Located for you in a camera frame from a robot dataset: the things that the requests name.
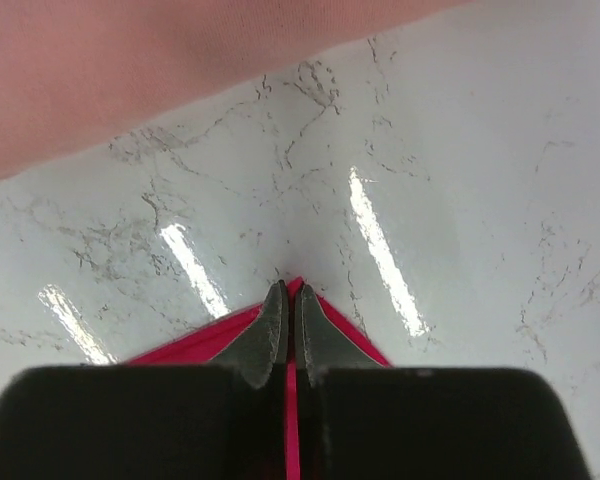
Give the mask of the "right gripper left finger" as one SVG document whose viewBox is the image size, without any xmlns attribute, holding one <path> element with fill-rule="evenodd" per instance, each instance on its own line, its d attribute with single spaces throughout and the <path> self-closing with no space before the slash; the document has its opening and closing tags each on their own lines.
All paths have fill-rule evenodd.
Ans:
<svg viewBox="0 0 600 480">
<path fill-rule="evenodd" d="M 288 291 L 200 364 L 48 366 L 0 394 L 0 479 L 282 479 Z"/>
</svg>

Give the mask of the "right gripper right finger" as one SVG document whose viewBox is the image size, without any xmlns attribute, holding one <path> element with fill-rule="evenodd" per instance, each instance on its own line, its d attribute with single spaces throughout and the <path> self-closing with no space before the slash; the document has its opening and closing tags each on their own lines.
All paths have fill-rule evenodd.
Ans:
<svg viewBox="0 0 600 480">
<path fill-rule="evenodd" d="M 294 296 L 298 479 L 587 479 L 551 386 L 516 368 L 395 367 Z"/>
</svg>

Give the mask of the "magenta t shirt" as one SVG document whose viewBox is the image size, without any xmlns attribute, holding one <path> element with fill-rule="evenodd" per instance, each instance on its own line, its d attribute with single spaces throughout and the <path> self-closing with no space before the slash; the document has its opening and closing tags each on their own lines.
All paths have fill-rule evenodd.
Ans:
<svg viewBox="0 0 600 480">
<path fill-rule="evenodd" d="M 296 385 L 296 356 L 294 340 L 294 296 L 298 288 L 307 285 L 301 280 L 283 282 L 288 291 L 288 338 L 287 355 L 284 366 L 284 396 L 283 396 L 283 427 L 284 427 L 284 452 L 286 459 L 286 475 L 282 479 L 297 479 L 295 477 L 294 459 L 298 443 L 297 420 L 297 385 Z M 338 311 L 320 298 L 326 309 L 332 314 L 336 322 L 345 323 L 354 327 Z M 181 337 L 175 341 L 164 344 L 154 350 L 144 353 L 120 365 L 172 365 L 177 363 L 200 364 L 211 359 L 220 352 L 258 316 L 263 302 L 239 312 L 230 314 L 211 325 Z M 364 340 L 365 344 L 374 347 L 386 360 L 380 351 L 364 335 L 354 327 Z"/>
</svg>

